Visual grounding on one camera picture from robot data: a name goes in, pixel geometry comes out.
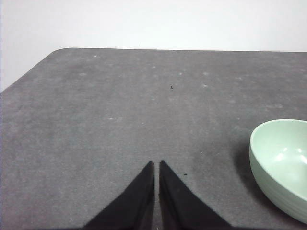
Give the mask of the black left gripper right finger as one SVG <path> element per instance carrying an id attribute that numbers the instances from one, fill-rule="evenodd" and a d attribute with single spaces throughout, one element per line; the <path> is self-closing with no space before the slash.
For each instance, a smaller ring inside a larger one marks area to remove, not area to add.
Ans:
<path id="1" fill-rule="evenodd" d="M 194 195 L 165 161 L 159 163 L 159 196 L 166 230 L 232 228 L 231 224 Z"/>

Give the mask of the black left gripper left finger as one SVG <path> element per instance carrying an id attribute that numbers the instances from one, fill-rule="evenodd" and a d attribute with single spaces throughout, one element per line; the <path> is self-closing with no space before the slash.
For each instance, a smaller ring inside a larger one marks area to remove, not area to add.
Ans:
<path id="1" fill-rule="evenodd" d="M 148 162 L 127 188 L 84 230 L 150 230 L 154 211 L 154 163 Z"/>

